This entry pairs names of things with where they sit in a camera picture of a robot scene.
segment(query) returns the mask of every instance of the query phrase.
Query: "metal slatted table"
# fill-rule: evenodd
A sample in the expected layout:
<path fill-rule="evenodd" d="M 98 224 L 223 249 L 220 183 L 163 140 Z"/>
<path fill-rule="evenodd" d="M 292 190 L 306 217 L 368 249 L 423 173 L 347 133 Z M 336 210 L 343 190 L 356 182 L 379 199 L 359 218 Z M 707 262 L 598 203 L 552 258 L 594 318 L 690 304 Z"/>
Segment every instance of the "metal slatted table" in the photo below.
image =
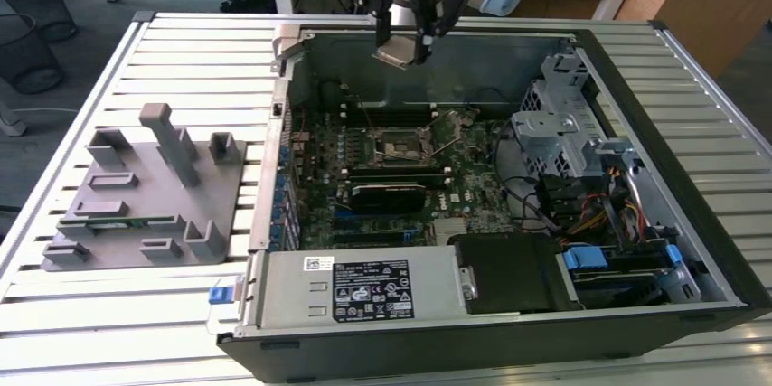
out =
<path fill-rule="evenodd" d="M 644 23 L 466 22 L 592 29 L 754 270 L 772 286 L 771 147 L 670 32 Z M 364 21 L 158 14 L 152 22 L 131 24 L 0 248 L 0 384 L 260 384 L 215 346 L 206 327 L 207 292 L 219 279 L 246 270 L 279 23 Z M 43 249 L 92 161 L 84 142 L 98 127 L 122 127 L 132 141 L 152 140 L 138 122 L 148 101 L 172 106 L 172 122 L 188 127 L 194 140 L 228 130 L 250 143 L 230 259 L 218 266 L 47 273 L 39 268 Z M 611 106 L 602 106 L 623 131 Z M 222 319 L 235 321 L 236 312 Z M 770 319 L 694 335 L 640 358 L 343 383 L 762 385 L 772 381 Z"/>

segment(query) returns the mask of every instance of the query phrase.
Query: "green circuit board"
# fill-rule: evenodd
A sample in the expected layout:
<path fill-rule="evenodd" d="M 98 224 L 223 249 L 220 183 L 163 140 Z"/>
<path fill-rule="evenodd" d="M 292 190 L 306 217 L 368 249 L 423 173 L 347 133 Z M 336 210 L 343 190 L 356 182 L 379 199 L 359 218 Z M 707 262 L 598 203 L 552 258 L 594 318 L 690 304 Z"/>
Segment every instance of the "green circuit board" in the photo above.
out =
<path fill-rule="evenodd" d="M 310 132 L 296 135 L 295 145 L 302 249 L 383 246 L 374 237 L 340 243 L 340 236 L 360 234 L 386 234 L 392 239 L 402 234 L 404 245 L 434 245 L 432 223 L 448 218 L 463 219 L 468 233 L 514 230 L 516 221 L 490 163 L 502 120 L 478 121 L 474 111 L 443 108 L 418 134 L 411 133 L 415 127 L 347 127 L 346 120 L 330 113 L 310 112 L 300 124 Z M 350 209 L 352 183 L 343 172 L 394 166 L 450 168 L 450 172 L 442 175 L 440 188 L 427 189 L 420 212 L 355 215 Z M 410 181 L 406 176 L 395 180 Z"/>

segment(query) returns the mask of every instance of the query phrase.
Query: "white label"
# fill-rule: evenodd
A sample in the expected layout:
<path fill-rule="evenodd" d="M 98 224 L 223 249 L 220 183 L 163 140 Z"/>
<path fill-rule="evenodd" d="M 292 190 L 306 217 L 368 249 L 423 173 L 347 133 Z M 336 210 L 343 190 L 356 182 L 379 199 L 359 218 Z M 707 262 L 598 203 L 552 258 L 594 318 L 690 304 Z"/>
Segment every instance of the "white label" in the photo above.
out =
<path fill-rule="evenodd" d="M 303 259 L 303 271 L 332 270 L 336 257 L 306 257 Z"/>
<path fill-rule="evenodd" d="M 395 303 L 395 310 L 411 309 L 411 308 L 412 308 L 412 303 L 411 303 L 411 302 L 398 302 L 398 303 Z"/>

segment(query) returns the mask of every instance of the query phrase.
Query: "blue latch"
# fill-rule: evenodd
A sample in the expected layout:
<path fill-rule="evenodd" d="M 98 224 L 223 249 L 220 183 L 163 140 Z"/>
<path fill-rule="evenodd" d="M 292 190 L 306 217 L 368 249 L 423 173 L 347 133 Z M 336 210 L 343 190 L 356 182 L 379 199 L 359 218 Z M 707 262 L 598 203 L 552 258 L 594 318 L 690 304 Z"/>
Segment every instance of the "blue latch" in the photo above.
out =
<path fill-rule="evenodd" d="M 664 250 L 667 251 L 667 256 L 671 257 L 671 261 L 674 261 L 674 265 L 684 260 L 684 256 L 680 254 L 675 244 L 668 244 Z"/>
<path fill-rule="evenodd" d="M 603 255 L 603 250 L 598 246 L 571 248 L 563 253 L 563 260 L 570 270 L 608 267 L 606 255 Z"/>
<path fill-rule="evenodd" d="M 210 288 L 210 304 L 227 305 L 234 303 L 234 286 Z"/>

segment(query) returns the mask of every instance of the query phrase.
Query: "gray carpet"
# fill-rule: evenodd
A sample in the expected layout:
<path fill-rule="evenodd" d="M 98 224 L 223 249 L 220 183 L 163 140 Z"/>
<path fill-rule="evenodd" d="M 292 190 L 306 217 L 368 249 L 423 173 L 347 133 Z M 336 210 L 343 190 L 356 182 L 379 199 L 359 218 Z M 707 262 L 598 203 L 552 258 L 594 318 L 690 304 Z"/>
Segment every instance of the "gray carpet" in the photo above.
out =
<path fill-rule="evenodd" d="M 24 96 L 0 81 L 0 99 L 12 108 L 79 108 L 95 85 L 120 37 L 132 20 L 134 12 L 219 12 L 223 0 L 66 0 L 80 26 L 79 34 L 68 41 L 52 44 L 55 54 L 67 72 L 67 81 L 51 91 Z M 330 12 L 330 0 L 304 0 L 302 9 Z M 0 2 L 0 14 L 10 9 Z M 735 99 L 767 137 L 772 137 L 772 31 L 764 29 L 752 46 L 735 61 L 719 83 Z M 0 204 L 22 206 L 55 153 L 74 114 L 66 112 L 24 112 L 28 133 L 24 137 L 0 135 Z M 14 214 L 0 212 L 0 234 L 7 232 Z"/>

